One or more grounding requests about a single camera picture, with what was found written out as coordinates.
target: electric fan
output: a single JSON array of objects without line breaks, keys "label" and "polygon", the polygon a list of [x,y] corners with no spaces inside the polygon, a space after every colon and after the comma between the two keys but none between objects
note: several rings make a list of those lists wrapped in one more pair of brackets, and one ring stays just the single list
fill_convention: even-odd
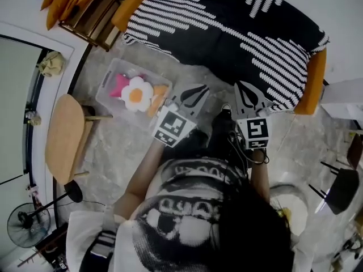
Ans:
[{"label": "electric fan", "polygon": [[83,200],[82,191],[74,180],[64,187],[65,194],[37,210],[33,203],[24,203],[11,212],[7,220],[7,234],[15,245],[30,248],[44,239],[50,229],[50,214],[47,210],[49,206],[66,196],[74,202]]}]

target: beige bag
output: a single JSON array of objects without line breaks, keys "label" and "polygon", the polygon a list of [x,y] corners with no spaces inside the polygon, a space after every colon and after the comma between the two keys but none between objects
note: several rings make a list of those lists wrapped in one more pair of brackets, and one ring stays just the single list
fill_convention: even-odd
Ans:
[{"label": "beige bag", "polygon": [[64,58],[59,52],[50,52],[38,65],[39,71],[46,77],[59,75],[62,72]]}]

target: plastic storage bin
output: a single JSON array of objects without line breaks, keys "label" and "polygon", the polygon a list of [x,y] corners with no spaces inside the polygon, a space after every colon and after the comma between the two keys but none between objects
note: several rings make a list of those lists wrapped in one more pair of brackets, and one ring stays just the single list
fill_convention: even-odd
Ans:
[{"label": "plastic storage bin", "polygon": [[168,86],[168,90],[165,93],[164,98],[168,97],[172,89],[172,83],[169,80],[152,73],[151,71],[143,69],[142,67],[136,66],[122,59],[114,58],[109,65],[102,84],[97,91],[96,101],[106,107],[114,117],[122,117],[132,125],[136,125],[149,132],[152,131],[150,129],[151,123],[153,123],[155,120],[149,117],[147,113],[140,111],[129,111],[126,109],[124,101],[115,97],[110,97],[109,93],[116,86],[117,74],[125,75],[129,79],[139,75],[152,86],[161,84]]}]

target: pink star plush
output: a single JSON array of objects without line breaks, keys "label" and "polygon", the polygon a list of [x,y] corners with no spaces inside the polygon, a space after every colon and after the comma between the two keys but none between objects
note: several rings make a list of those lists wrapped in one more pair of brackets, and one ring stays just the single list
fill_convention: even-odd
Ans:
[{"label": "pink star plush", "polygon": [[121,91],[124,87],[128,86],[130,80],[124,75],[117,74],[116,75],[116,86],[115,88],[109,92],[110,97],[121,97]]}]

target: black hair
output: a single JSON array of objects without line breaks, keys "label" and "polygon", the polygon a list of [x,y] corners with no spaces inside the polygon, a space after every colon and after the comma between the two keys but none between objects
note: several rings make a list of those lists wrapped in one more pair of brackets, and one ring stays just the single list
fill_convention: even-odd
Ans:
[{"label": "black hair", "polygon": [[292,271],[288,221],[247,179],[225,185],[219,241],[214,271]]}]

